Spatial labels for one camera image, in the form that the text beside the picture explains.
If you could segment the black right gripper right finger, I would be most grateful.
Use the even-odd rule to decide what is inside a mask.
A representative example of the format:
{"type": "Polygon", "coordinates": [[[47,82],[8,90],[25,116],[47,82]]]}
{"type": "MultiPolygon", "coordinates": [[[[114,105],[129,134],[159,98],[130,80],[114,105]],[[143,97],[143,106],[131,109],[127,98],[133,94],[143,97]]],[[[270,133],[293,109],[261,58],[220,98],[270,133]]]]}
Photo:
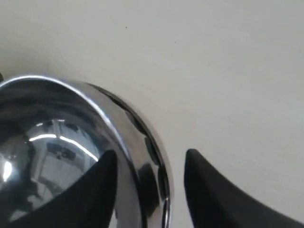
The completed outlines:
{"type": "Polygon", "coordinates": [[[196,149],[188,149],[184,188],[195,228],[302,228],[303,223],[246,194],[196,149]]]}

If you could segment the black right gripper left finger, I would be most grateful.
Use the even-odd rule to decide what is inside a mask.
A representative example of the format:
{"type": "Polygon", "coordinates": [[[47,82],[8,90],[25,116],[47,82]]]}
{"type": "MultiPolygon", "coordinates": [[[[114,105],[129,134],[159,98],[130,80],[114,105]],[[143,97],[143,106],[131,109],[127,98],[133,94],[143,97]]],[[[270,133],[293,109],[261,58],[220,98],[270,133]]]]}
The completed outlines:
{"type": "Polygon", "coordinates": [[[0,191],[2,228],[107,228],[117,190],[117,157],[107,151],[70,187],[38,208],[28,200],[38,185],[28,175],[6,182],[0,191]]]}

